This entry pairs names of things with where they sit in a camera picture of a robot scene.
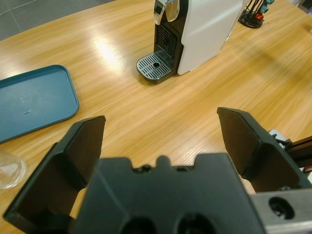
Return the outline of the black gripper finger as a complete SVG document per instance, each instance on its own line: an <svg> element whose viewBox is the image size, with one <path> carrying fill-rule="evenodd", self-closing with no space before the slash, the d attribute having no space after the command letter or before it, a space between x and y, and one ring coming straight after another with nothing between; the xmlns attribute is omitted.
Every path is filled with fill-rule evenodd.
<svg viewBox="0 0 312 234"><path fill-rule="evenodd" d="M3 214L26 234L68 234L70 212L101 154L105 116L75 122L48 151Z"/></svg>
<svg viewBox="0 0 312 234"><path fill-rule="evenodd" d="M280 140L248 112L219 107L217 114L225 148L238 173L256 192L312 187L300 171L312 163L311 137L296 142Z"/></svg>

